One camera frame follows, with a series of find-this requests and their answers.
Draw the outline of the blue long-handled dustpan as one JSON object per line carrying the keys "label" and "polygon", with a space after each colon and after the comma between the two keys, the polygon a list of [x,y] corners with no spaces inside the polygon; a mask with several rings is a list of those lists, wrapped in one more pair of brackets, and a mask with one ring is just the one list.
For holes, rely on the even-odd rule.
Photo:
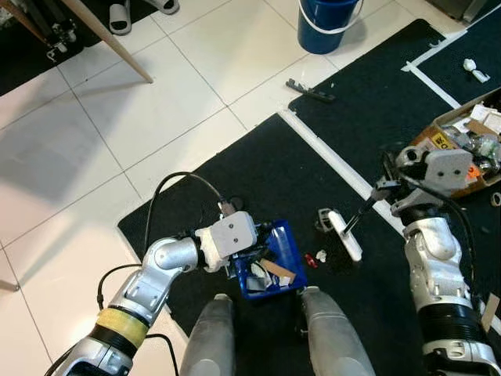
{"label": "blue long-handled dustpan", "polygon": [[307,285],[307,277],[305,276],[303,261],[301,261],[301,252],[298,250],[294,236],[291,235],[289,222],[285,221],[285,219],[279,219],[279,221],[257,223],[255,229],[258,231],[258,238],[254,246],[271,244],[273,247],[280,248],[282,254],[280,255],[280,261],[276,264],[289,269],[291,272],[296,273],[297,276],[290,285],[279,285],[278,277],[273,276],[271,273],[272,285],[268,287],[268,290],[248,291],[247,275],[240,273],[241,279],[234,279],[239,285],[240,297],[244,298],[244,300],[255,301],[303,289]]}

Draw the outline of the metal-handled white broom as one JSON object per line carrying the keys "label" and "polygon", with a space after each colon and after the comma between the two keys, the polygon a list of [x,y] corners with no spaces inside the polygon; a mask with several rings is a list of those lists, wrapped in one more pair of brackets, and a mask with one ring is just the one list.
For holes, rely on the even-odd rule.
{"label": "metal-handled white broom", "polygon": [[392,190],[393,187],[391,187],[391,183],[377,183],[372,193],[366,198],[365,204],[362,204],[362,207],[358,208],[358,210],[351,215],[350,219],[345,219],[337,210],[333,210],[332,214],[330,214],[330,219],[332,219],[333,224],[336,226],[336,230],[332,230],[332,232],[335,233],[337,239],[344,245],[348,257],[350,257],[355,264],[361,262],[363,250],[351,230],[360,222],[363,215],[373,210],[376,203],[385,201],[386,198],[390,196]]}

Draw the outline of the black floor mat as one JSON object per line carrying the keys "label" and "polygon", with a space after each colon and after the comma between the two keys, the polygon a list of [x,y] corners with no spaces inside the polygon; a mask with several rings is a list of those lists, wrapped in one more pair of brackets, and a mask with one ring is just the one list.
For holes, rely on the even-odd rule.
{"label": "black floor mat", "polygon": [[[413,21],[323,82],[323,90],[336,97],[333,103],[301,97],[291,110],[374,183],[383,173],[384,154],[398,153],[450,110],[437,93],[404,71],[407,62],[442,41],[428,21]],[[364,200],[315,151],[308,151],[307,159],[307,168],[294,171],[280,214],[296,226],[301,246],[332,251],[333,244],[324,244],[315,232],[316,211],[332,208],[350,215]]]}
{"label": "black floor mat", "polygon": [[[479,82],[465,71],[464,60],[473,60],[489,79]],[[461,105],[498,89],[501,86],[501,11],[495,10],[483,17],[469,27],[465,35],[423,61],[419,69]]]}
{"label": "black floor mat", "polygon": [[17,89],[36,76],[49,71],[57,64],[82,52],[83,48],[96,45],[100,38],[90,30],[61,0],[12,0],[30,20],[33,5],[44,15],[49,24],[53,24],[51,7],[57,7],[68,19],[73,21],[76,40],[66,45],[65,52],[55,51],[53,57],[47,57],[52,48],[29,32],[21,22],[10,17],[1,21],[7,13],[0,8],[0,96]]}
{"label": "black floor mat", "polygon": [[[161,191],[154,208],[141,205],[118,223],[119,229],[141,255],[144,237],[162,239],[214,222],[216,197],[204,180],[236,198],[255,222],[284,219],[280,205],[287,201],[296,168],[310,165],[308,151],[314,150],[279,115],[272,115],[198,166],[198,180],[176,180]],[[315,253],[298,243],[296,226],[285,221],[298,250]],[[422,376],[423,339],[408,285],[403,237],[375,212],[366,215],[354,229],[362,246],[362,261],[355,264],[336,252],[332,240],[315,232],[324,244],[333,244],[333,250],[322,248],[326,262],[305,269],[308,285],[319,287],[344,309],[378,376]],[[204,305],[219,293],[229,295],[235,306],[236,376],[314,376],[303,335],[303,306],[294,293],[248,301],[240,297],[236,280],[222,271],[196,269],[171,286],[172,318],[191,333]]]}

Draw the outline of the crumpled white paper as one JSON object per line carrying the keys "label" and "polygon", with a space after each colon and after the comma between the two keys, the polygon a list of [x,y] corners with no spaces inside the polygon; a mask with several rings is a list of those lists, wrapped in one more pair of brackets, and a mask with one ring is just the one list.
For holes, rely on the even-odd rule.
{"label": "crumpled white paper", "polygon": [[246,284],[248,291],[266,291],[272,285],[271,273],[262,269],[257,262],[253,262],[248,266]]}

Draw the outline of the black rubbish piece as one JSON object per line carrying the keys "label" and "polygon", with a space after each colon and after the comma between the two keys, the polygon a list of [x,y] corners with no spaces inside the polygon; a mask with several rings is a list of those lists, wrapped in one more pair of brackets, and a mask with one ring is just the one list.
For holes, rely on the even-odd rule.
{"label": "black rubbish piece", "polygon": [[260,262],[261,260],[279,264],[280,261],[280,248],[273,247],[271,244],[259,244],[253,246],[248,253],[250,253],[250,260],[253,262]]}

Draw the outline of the small brown cardboard piece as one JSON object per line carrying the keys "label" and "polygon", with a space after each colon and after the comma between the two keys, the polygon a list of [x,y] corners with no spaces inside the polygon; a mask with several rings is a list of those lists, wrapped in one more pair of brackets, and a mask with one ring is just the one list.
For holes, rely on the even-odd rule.
{"label": "small brown cardboard piece", "polygon": [[291,272],[289,269],[283,268],[279,264],[275,262],[261,259],[258,261],[258,264],[261,265],[262,269],[272,273],[273,276],[278,277],[279,285],[290,285],[294,279],[296,279],[296,273]]}

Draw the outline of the long white tape strip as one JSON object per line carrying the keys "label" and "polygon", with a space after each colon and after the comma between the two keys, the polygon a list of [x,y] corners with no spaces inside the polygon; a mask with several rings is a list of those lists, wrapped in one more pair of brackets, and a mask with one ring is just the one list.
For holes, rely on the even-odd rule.
{"label": "long white tape strip", "polygon": [[[351,165],[344,161],[328,143],[321,140],[300,118],[291,110],[278,110],[276,114],[290,126],[298,136],[301,137],[315,151],[327,165],[332,168],[341,179],[351,187],[352,190],[362,198],[363,201],[371,197],[373,185],[368,179],[360,175]],[[377,214],[387,223],[397,235],[403,236],[405,226],[401,219],[391,215],[389,204],[375,203],[371,207],[371,212]]]}

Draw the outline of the grey plastic clip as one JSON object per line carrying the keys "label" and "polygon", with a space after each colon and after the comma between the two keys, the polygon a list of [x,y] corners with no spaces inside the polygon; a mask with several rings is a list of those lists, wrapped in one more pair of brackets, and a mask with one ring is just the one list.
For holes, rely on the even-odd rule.
{"label": "grey plastic clip", "polygon": [[315,228],[321,233],[329,233],[332,230],[336,230],[336,226],[333,224],[332,219],[330,219],[330,214],[333,210],[330,208],[320,208],[316,211],[316,223]]}

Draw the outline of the grey right robot leg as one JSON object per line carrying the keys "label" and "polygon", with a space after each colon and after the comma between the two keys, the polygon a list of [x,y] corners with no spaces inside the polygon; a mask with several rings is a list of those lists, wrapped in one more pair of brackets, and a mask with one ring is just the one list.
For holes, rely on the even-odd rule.
{"label": "grey right robot leg", "polygon": [[376,376],[364,344],[344,310],[316,286],[301,292],[315,376]]}

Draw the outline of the small white plastic object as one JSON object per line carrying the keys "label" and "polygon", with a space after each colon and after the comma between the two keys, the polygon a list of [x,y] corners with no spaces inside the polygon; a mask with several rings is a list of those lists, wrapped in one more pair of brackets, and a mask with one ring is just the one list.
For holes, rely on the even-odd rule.
{"label": "small white plastic object", "polygon": [[466,72],[470,73],[473,78],[475,78],[480,83],[486,83],[491,79],[490,76],[487,75],[487,73],[479,70],[478,64],[476,64],[476,62],[473,60],[463,60],[462,68],[464,68]]}

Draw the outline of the black flat strip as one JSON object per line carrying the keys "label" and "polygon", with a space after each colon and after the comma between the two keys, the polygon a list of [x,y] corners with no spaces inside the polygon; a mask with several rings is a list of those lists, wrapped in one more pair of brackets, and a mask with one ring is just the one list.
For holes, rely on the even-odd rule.
{"label": "black flat strip", "polygon": [[297,80],[294,80],[293,78],[287,79],[286,87],[297,91],[302,96],[307,96],[308,98],[321,101],[321,103],[332,103],[334,100],[336,100],[336,97],[332,96],[332,94],[318,91],[315,89],[315,87],[307,87],[305,85],[302,85],[300,82],[297,82]]}

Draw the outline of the blue plastic bucket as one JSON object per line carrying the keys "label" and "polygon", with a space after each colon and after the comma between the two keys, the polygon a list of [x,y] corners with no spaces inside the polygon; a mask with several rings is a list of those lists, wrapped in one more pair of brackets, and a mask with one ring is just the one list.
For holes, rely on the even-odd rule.
{"label": "blue plastic bucket", "polygon": [[308,53],[326,55],[361,19],[365,0],[298,0],[297,40]]}

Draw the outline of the long cardboard strip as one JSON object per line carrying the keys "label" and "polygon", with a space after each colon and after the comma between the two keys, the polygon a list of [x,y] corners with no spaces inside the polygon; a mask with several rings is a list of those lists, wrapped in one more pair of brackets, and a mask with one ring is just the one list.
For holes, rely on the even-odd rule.
{"label": "long cardboard strip", "polygon": [[487,334],[499,333],[501,319],[497,314],[500,305],[500,298],[494,294],[489,294],[488,297],[480,302],[481,326]]}

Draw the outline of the grey metal cabinet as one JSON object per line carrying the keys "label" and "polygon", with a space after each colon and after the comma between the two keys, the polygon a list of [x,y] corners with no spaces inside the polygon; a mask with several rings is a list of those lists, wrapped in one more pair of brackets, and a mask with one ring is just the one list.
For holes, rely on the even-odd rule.
{"label": "grey metal cabinet", "polygon": [[501,0],[425,0],[454,20],[473,22],[500,5]]}

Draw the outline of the wooden furniture leg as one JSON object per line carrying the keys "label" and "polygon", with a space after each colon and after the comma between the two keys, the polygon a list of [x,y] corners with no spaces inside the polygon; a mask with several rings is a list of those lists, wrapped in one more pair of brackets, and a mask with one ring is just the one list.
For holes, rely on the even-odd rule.
{"label": "wooden furniture leg", "polygon": [[141,78],[146,80],[148,85],[153,84],[153,78],[148,74],[146,69],[144,69],[139,61],[135,59],[125,49],[121,43],[107,30],[107,28],[100,22],[100,20],[94,15],[89,7],[86,6],[82,0],[60,0],[69,11],[71,11],[79,20],[81,20],[85,25],[97,35],[103,42],[105,42],[111,49],[125,62],[127,63]]}

